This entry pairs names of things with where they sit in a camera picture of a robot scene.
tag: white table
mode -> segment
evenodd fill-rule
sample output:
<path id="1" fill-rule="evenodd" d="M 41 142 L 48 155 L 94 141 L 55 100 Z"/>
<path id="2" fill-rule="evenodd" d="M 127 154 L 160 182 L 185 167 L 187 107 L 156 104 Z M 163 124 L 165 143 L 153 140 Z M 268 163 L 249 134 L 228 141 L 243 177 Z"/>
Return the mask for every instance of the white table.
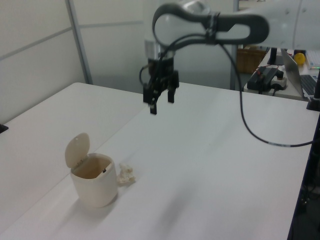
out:
<path id="1" fill-rule="evenodd" d="M 306 102 L 243 95 L 260 137 L 313 138 L 319 113 Z M 86 207 L 68 175 L 0 239 L 286 240 L 310 146 L 253 138 L 236 91 L 182 83 L 175 103 L 162 96 L 157 109 L 156 116 L 143 109 L 96 151 L 136 175 L 114 203 Z"/>
<path id="2" fill-rule="evenodd" d="M 75 83 L 5 125 L 0 134 L 0 233 L 69 173 L 68 142 L 90 136 L 90 152 L 146 105 L 140 94 Z"/>
<path id="3" fill-rule="evenodd" d="M 281 56 L 281 50 L 278 48 L 277 51 L 278 51 L 277 55 Z M 294 52 L 293 50 L 288 50 L 288 53 L 290 53 L 290 54 L 293 54 L 293 52 Z M 263 60 L 259 64 L 259 67 L 267 66 L 269 58 L 270 58 L 270 51 L 268 51 L 267 54 L 264 56 Z M 277 67 L 277 65 L 268 66 L 268 68 L 276 68 L 276 67 Z M 287 77 L 285 66 L 279 66 L 278 69 L 280 71 L 283 71 L 283 76 L 284 77 Z M 308 69 L 307 65 L 304 64 L 302 66 L 299 66 L 299 73 L 300 73 L 300 75 L 311 75 L 311 76 L 314 77 L 314 79 L 317 79 L 319 70 Z M 256 91 L 256 90 L 248 89 L 247 85 L 248 84 L 245 84 L 245 86 L 243 88 L 244 92 L 246 92 L 246 93 L 254 93 L 254 94 L 258 93 L 258 91 Z M 274 92 L 274 89 L 270 89 L 268 91 L 262 92 L 262 94 L 263 95 L 272 96 L 273 92 Z M 274 96 L 275 97 L 280 97 L 280 98 L 286 98 L 286 99 L 294 99 L 294 100 L 306 101 L 306 99 L 301 97 L 301 95 L 298 93 L 298 91 L 292 85 L 292 83 L 290 82 L 289 79 L 287 79 L 287 81 L 286 81 L 286 88 L 284 90 L 276 91 Z"/>

